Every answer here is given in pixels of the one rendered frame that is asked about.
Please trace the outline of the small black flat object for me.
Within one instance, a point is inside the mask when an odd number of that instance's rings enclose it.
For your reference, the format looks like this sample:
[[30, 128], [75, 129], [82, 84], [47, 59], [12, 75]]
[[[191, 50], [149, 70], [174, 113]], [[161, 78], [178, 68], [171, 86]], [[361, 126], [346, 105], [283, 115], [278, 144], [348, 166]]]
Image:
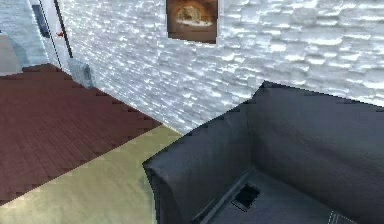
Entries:
[[260, 190], [258, 188], [250, 183], [245, 183], [236, 193], [231, 203], [243, 212], [247, 212], [259, 194]]

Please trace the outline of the dark grey sofa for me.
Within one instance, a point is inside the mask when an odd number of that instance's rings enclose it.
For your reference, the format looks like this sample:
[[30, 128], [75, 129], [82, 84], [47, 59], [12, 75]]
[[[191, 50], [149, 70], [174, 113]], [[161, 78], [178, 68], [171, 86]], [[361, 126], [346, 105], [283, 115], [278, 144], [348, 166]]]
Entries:
[[265, 81], [143, 168], [156, 224], [384, 224], [384, 108]]

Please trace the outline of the white room door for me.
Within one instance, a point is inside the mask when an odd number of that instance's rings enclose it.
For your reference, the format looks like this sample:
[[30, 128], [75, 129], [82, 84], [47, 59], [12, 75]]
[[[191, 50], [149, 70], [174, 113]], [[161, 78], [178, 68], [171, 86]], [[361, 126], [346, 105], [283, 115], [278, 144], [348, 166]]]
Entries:
[[59, 0], [28, 0], [38, 24], [38, 32], [48, 61], [70, 73], [68, 59], [72, 56]]

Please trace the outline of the brown framed wall picture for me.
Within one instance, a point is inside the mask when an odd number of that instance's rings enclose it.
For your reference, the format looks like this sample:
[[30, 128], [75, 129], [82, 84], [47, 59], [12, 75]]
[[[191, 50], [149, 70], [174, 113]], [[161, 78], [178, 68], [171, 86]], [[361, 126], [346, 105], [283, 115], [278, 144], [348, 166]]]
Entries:
[[169, 38], [216, 43], [218, 0], [166, 0], [166, 16]]

